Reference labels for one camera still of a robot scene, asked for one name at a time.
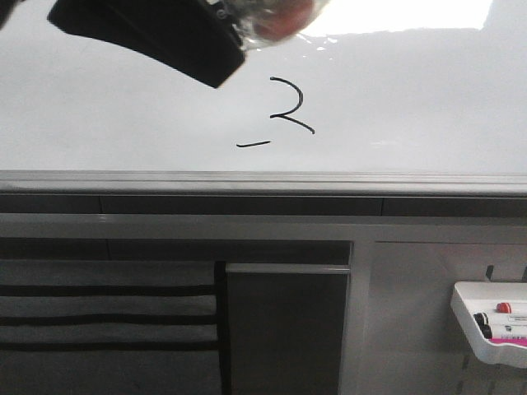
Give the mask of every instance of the clear plastic bottle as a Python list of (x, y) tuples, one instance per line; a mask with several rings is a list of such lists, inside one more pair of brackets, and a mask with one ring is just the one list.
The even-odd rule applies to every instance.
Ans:
[(284, 41), (308, 26), (329, 0), (224, 0), (246, 49)]

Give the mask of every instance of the marker holder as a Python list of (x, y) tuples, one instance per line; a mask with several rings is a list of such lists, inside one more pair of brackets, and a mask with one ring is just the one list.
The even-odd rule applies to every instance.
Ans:
[(525, 302), (527, 283), (457, 282), (450, 306), (476, 357), (487, 364), (527, 369), (527, 347), (494, 344), (486, 339), (474, 319), (476, 313), (496, 314), (498, 303)]

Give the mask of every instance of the whiteboard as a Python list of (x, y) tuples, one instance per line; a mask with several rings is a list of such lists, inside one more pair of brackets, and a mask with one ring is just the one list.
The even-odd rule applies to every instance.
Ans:
[[(347, 15), (339, 8), (351, 2), (370, 0), (335, 0), (327, 12)], [(288, 177), (314, 189), (371, 179), (403, 193), (441, 180), (459, 191), (527, 193), (527, 2), (486, 2), (480, 28), (417, 18), (390, 30), (396, 8), (355, 8), (348, 25), (368, 17), (372, 31), (319, 26), (250, 51), (217, 90), (129, 49), (65, 35), (46, 21), (52, 0), (23, 2), (0, 30), (0, 179), (67, 173), (73, 183), (100, 173), (118, 188), (145, 172), (187, 181), (238, 174), (229, 188)], [(292, 116), (315, 134), (270, 118), (298, 102), (271, 77), (301, 89)], [(238, 147), (255, 142), (270, 143)]]

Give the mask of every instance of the black marker writing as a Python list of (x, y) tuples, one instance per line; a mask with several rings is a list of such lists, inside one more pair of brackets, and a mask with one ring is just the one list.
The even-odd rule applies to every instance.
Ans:
[(248, 148), (250, 146), (263, 146), (263, 145), (269, 144), (269, 143), (270, 143), (270, 141), (268, 141), (268, 142), (253, 142), (251, 144), (236, 144), (236, 146), (238, 148)]
[(284, 84), (287, 84), (290, 87), (292, 87), (296, 91), (296, 93), (298, 94), (298, 104), (293, 109), (290, 109), (289, 111), (286, 111), (285, 113), (273, 114), (273, 115), (270, 116), (270, 118), (271, 119), (273, 119), (273, 118), (281, 118), (281, 119), (285, 119), (286, 121), (291, 121), (293, 123), (296, 123), (297, 125), (300, 125), (300, 126), (306, 128), (312, 134), (315, 134), (315, 130), (311, 126), (306, 125), (305, 123), (299, 121), (298, 119), (294, 119), (294, 118), (288, 116), (288, 115), (293, 114), (295, 111), (297, 111), (302, 106), (302, 104), (304, 103), (304, 93), (300, 90), (300, 88), (298, 86), (296, 86), (295, 84), (293, 84), (292, 82), (290, 82), (288, 80), (284, 80), (283, 78), (271, 77), (271, 81), (283, 82)]

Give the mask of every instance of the cabinet door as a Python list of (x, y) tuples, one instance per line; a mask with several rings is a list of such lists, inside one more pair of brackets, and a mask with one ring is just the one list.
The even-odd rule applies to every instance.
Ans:
[(228, 273), (233, 394), (338, 393), (348, 275), (299, 272)]

